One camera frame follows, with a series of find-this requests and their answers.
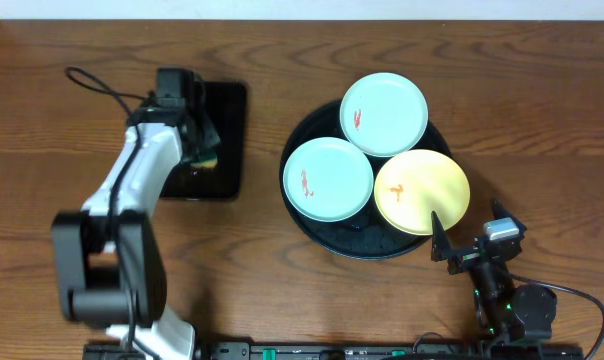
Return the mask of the green yellow sponge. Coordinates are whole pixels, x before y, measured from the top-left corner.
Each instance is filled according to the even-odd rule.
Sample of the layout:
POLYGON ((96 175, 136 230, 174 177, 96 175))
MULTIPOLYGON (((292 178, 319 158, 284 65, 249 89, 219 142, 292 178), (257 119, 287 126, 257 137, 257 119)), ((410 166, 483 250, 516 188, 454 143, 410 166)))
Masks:
POLYGON ((193 169, 214 169, 218 164, 218 157, 215 154, 209 154, 198 158, 190 163, 193 169))

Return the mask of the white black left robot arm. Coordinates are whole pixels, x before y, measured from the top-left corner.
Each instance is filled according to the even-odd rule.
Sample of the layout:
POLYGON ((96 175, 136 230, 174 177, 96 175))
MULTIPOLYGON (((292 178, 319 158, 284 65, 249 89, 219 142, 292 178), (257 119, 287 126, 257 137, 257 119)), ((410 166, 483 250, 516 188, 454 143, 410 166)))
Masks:
POLYGON ((151 217, 175 167, 216 157, 206 83, 190 70, 160 68, 155 91, 126 115, 125 143, 105 181, 80 209, 53 220, 61 310, 119 340, 87 347, 86 359, 195 359, 195 327, 166 304, 151 217))

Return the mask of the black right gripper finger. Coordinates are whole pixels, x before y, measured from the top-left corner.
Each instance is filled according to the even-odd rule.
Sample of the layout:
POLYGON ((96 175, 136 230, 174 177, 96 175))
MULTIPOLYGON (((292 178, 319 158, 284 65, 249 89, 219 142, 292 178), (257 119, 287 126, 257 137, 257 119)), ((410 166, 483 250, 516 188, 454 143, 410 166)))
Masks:
POLYGON ((491 200, 491 210, 495 220, 510 218, 518 227, 521 234, 524 234, 527 231, 527 227, 519 219, 507 211, 498 199, 493 198, 491 200))
POLYGON ((451 243, 435 211, 431 212, 431 221, 433 230, 431 260, 434 262, 447 260, 452 256, 451 243))

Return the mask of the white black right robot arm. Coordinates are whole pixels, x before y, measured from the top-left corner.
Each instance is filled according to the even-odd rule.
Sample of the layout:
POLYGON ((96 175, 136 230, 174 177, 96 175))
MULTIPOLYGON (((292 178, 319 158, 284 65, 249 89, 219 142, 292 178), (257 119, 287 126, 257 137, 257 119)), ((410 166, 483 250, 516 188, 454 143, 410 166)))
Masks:
POLYGON ((454 248, 436 212, 431 213, 431 259, 446 261, 451 275, 467 273, 475 288, 478 313, 486 317, 485 354, 497 346, 537 346, 552 336, 557 297, 541 285, 514 284, 506 263, 522 252, 527 227, 493 199, 494 219, 483 225, 473 244, 454 248))

